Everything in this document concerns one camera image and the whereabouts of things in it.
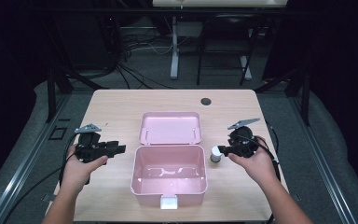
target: chair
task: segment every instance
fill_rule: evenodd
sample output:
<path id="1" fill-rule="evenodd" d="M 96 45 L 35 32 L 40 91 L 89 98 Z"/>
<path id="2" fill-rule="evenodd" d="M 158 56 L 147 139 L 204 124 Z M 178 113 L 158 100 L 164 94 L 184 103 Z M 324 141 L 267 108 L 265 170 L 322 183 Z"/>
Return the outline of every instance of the chair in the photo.
<path id="1" fill-rule="evenodd" d="M 199 67 L 197 75 L 197 85 L 200 84 L 201 69 L 241 69 L 241 82 L 245 80 L 245 74 L 252 58 L 257 36 L 265 24 L 265 17 L 249 14 L 219 14 L 205 20 L 200 33 L 200 42 L 197 47 L 199 51 Z M 240 65 L 221 63 L 218 61 L 213 65 L 203 65 L 206 63 L 204 56 L 208 53 L 216 55 L 235 54 L 238 55 Z"/>

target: wooden table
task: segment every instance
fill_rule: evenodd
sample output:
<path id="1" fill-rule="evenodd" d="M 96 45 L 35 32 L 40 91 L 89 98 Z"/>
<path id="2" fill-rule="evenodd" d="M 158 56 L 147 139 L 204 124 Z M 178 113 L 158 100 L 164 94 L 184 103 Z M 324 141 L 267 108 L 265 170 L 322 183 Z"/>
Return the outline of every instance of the wooden table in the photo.
<path id="1" fill-rule="evenodd" d="M 202 98 L 212 103 L 203 105 Z M 203 203 L 179 206 L 177 210 L 141 206 L 131 192 L 134 152 L 141 144 L 142 116 L 150 111 L 192 111 L 200 114 L 205 150 L 208 189 Z M 263 136 L 272 153 L 269 131 L 256 95 L 249 90 L 103 90 L 94 92 L 82 125 L 93 123 L 102 131 L 100 142 L 118 140 L 126 145 L 91 175 L 89 185 L 79 194 L 75 221 L 245 221 L 267 220 L 269 204 L 260 187 L 243 168 L 222 157 L 210 160 L 213 146 L 227 146 L 228 126 L 240 119 L 260 118 L 248 125 L 255 135 Z"/>

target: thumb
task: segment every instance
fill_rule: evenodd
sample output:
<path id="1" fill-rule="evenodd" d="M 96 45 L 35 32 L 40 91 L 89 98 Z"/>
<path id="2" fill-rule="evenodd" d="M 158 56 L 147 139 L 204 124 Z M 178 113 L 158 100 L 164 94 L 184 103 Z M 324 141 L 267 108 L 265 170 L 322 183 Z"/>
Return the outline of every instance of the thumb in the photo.
<path id="1" fill-rule="evenodd" d="M 87 166 L 89 168 L 89 172 L 93 172 L 96 169 L 98 169 L 100 166 L 104 165 L 107 162 L 108 157 L 107 156 L 101 156 L 95 161 L 91 161 L 87 163 Z"/>

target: white container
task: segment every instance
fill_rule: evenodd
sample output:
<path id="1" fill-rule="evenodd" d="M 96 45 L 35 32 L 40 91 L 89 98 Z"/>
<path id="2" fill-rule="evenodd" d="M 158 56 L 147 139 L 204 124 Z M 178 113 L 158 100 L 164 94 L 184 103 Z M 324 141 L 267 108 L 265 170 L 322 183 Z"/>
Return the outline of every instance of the white container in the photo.
<path id="1" fill-rule="evenodd" d="M 148 112 L 142 119 L 131 191 L 139 204 L 176 209 L 200 204 L 208 188 L 200 115 Z"/>

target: box lid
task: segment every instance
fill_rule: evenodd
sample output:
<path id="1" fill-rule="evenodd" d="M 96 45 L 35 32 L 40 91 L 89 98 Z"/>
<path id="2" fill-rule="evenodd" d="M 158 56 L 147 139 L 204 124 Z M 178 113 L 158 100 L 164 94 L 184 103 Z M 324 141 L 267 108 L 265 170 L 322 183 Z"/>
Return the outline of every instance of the box lid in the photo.
<path id="1" fill-rule="evenodd" d="M 196 112 L 147 112 L 139 141 L 143 145 L 196 145 L 201 141 L 200 115 Z"/>

